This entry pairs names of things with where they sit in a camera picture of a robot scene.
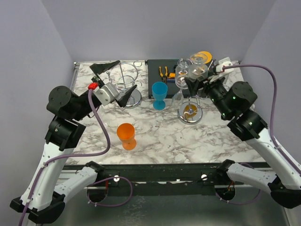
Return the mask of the scroll arm chrome glass rack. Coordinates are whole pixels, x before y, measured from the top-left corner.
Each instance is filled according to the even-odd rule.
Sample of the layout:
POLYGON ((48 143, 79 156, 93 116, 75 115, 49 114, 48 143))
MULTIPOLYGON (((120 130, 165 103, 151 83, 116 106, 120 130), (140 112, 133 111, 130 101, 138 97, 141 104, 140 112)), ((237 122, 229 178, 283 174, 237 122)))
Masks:
MULTIPOLYGON (((206 64, 208 67, 208 71, 212 63, 215 63, 214 59, 212 59, 210 63, 206 64)), ((201 108, 200 100, 204 98, 207 98, 205 94, 197 94, 196 96, 189 95, 188 101, 186 102, 184 101, 181 107, 177 109, 178 119, 186 124, 197 124, 201 120, 203 115, 203 110, 201 108), (192 97, 195 98, 197 101, 196 102, 191 101, 192 97)))

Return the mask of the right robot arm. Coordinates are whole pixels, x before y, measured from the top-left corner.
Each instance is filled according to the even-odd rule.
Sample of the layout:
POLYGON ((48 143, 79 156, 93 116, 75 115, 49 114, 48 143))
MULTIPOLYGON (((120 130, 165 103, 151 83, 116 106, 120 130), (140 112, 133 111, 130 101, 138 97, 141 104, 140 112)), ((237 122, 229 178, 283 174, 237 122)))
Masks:
POLYGON ((214 176, 223 185, 230 181, 242 182, 268 193, 281 206, 293 209, 301 204, 301 166, 286 150, 281 151, 273 143, 271 126, 251 105, 257 99, 252 87, 244 81, 235 82, 229 90, 223 80, 210 82, 185 79, 191 96, 198 90, 205 93, 221 114, 229 121, 230 131, 241 141, 250 145, 274 170, 265 173, 244 167, 232 160, 225 160, 214 176))

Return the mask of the clear stemmed glass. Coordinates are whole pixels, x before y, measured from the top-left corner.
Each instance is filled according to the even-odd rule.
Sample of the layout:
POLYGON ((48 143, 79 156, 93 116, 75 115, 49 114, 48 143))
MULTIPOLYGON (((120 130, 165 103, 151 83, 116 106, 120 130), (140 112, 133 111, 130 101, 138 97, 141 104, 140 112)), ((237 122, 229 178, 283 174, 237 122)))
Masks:
POLYGON ((182 91, 184 89, 188 89, 188 86, 185 82, 185 79, 183 76, 177 75, 175 76, 175 84, 176 86, 179 88, 179 91, 174 94, 173 98, 172 98, 172 107, 177 110, 181 107, 181 105, 184 102, 184 96, 182 91))

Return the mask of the ribbed clear wine glass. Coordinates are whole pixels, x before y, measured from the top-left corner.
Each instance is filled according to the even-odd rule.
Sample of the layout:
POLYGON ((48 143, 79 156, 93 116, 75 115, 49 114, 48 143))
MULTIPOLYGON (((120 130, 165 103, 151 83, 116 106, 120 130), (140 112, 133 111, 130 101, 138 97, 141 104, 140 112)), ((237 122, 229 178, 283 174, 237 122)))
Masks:
POLYGON ((175 78, 186 76, 190 65, 191 61, 189 59, 179 59, 175 68, 175 78))

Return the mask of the yellow plastic goblet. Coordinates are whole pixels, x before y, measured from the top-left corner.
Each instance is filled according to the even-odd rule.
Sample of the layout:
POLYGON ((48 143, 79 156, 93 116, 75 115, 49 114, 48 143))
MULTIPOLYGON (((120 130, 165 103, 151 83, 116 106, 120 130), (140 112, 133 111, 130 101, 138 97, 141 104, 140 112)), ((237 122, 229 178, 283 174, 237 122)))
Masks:
POLYGON ((198 52, 198 54, 201 55, 202 57, 205 57, 204 58, 204 63, 205 64, 210 63, 213 59, 212 54, 208 51, 200 51, 200 52, 198 52))

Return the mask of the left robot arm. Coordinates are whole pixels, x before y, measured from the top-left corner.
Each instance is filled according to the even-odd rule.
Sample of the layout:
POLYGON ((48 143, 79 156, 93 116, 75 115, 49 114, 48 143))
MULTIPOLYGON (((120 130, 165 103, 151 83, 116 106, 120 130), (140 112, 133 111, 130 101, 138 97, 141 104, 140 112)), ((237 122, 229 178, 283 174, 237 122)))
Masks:
POLYGON ((21 214, 19 225, 41 226, 55 222, 74 195, 86 186, 99 186, 104 182, 102 166, 91 161, 67 181, 57 183, 67 159, 76 156, 74 149, 85 130, 80 121, 91 113, 97 114, 100 106, 113 102, 120 107, 127 105, 134 89, 121 93, 112 83, 104 83, 100 78, 117 65, 120 61, 91 65, 94 77, 81 95, 65 86, 50 92, 47 110, 54 118, 45 136, 41 160, 26 191, 10 204, 21 214))

